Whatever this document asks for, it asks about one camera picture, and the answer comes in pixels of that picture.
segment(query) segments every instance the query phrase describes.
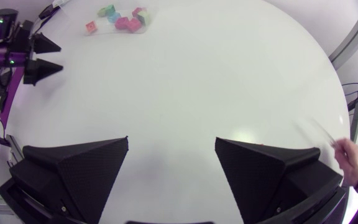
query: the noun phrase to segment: white tabletop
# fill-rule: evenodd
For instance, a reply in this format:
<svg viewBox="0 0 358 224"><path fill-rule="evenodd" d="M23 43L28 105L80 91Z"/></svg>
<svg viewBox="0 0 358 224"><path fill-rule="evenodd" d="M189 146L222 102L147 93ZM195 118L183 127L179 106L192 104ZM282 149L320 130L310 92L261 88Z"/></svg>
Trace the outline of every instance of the white tabletop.
<svg viewBox="0 0 358 224"><path fill-rule="evenodd" d="M39 57L64 71L19 86L7 133L40 147L128 136L100 223L242 223L215 137L321 147L320 159L342 174L308 124L349 137L339 79L312 36L276 7L195 1L161 7L144 34L85 37L74 27L59 12L42 29L62 51Z"/></svg>

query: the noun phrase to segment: black triangular gripper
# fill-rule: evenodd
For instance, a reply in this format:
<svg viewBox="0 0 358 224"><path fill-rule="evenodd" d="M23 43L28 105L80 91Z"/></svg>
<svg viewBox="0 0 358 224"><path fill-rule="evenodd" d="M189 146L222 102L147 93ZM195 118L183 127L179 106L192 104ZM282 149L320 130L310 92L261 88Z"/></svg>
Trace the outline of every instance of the black triangular gripper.
<svg viewBox="0 0 358 224"><path fill-rule="evenodd" d="M24 84L35 84L50 75L53 75L56 72L59 72L63 69L63 66L57 65L46 60L37 59L36 61L29 60L27 66L25 67L24 72Z"/></svg>
<svg viewBox="0 0 358 224"><path fill-rule="evenodd" d="M244 223L260 221L286 172L320 155L318 148L283 149L220 138L215 151Z"/></svg>
<svg viewBox="0 0 358 224"><path fill-rule="evenodd" d="M86 223L99 223L128 151L128 139L39 148L23 147L25 160L59 173Z"/></svg>
<svg viewBox="0 0 358 224"><path fill-rule="evenodd" d="M35 34L34 38L34 52L37 54L59 52L62 48L48 39L42 33Z"/></svg>

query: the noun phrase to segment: colored cube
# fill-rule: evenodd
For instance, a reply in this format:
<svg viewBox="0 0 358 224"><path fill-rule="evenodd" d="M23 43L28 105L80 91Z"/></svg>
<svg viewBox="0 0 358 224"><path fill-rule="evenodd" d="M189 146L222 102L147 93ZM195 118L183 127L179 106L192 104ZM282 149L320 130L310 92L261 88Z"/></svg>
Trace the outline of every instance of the colored cube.
<svg viewBox="0 0 358 224"><path fill-rule="evenodd" d="M128 23L129 23L128 17L121 17L117 19L114 25L116 26L117 29L123 30L127 28Z"/></svg>
<svg viewBox="0 0 358 224"><path fill-rule="evenodd" d="M116 12L116 8L114 7L114 5L109 5L108 7L105 7L105 9L107 16L112 16Z"/></svg>
<svg viewBox="0 0 358 224"><path fill-rule="evenodd" d="M100 9L99 12L98 12L98 16L99 16L99 17L104 17L104 16L106 16L106 8Z"/></svg>
<svg viewBox="0 0 358 224"><path fill-rule="evenodd" d="M141 10L143 10L141 7L137 7L133 12L132 12L132 16L133 17L137 17L137 13L140 12Z"/></svg>
<svg viewBox="0 0 358 224"><path fill-rule="evenodd" d="M137 13L137 19L142 23L143 26L150 24L150 14L147 11L140 11Z"/></svg>
<svg viewBox="0 0 358 224"><path fill-rule="evenodd" d="M127 28L129 29L129 31L131 32L136 32L138 31L140 28L142 27L142 23L136 19L136 18L132 18L131 21L129 21L127 23Z"/></svg>
<svg viewBox="0 0 358 224"><path fill-rule="evenodd" d="M118 12L115 12L113 15L108 16L107 20L111 23L115 23L119 18L121 18L121 14Z"/></svg>
<svg viewBox="0 0 358 224"><path fill-rule="evenodd" d="M98 28L96 27L96 24L94 23L94 21L88 23L86 26L86 30L88 31L88 33L93 33L95 31L98 30Z"/></svg>

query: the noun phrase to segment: human hand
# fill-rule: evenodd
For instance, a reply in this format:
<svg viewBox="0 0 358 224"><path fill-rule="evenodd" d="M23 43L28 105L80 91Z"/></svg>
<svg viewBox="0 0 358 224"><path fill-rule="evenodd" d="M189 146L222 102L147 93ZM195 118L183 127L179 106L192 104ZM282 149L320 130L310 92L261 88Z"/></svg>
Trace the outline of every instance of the human hand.
<svg viewBox="0 0 358 224"><path fill-rule="evenodd" d="M343 170L344 182L356 186L358 183L358 146L350 139L340 139L333 144L335 159Z"/></svg>

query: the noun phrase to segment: green block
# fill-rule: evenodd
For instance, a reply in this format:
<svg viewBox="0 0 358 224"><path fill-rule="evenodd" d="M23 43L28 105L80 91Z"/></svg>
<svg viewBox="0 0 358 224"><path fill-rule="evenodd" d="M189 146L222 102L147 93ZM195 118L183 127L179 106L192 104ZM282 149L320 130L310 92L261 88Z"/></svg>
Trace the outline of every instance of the green block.
<svg viewBox="0 0 358 224"><path fill-rule="evenodd" d="M99 12L98 12L98 16L99 16L99 17L104 17L104 16L106 16L106 8L100 9Z"/></svg>
<svg viewBox="0 0 358 224"><path fill-rule="evenodd" d="M150 14L147 11L143 10L143 11L138 12L137 18L142 23L143 26L150 25L150 22L151 22Z"/></svg>
<svg viewBox="0 0 358 224"><path fill-rule="evenodd" d="M105 9L106 9L107 16L112 16L116 12L116 8L112 4L109 5L108 7L105 7Z"/></svg>

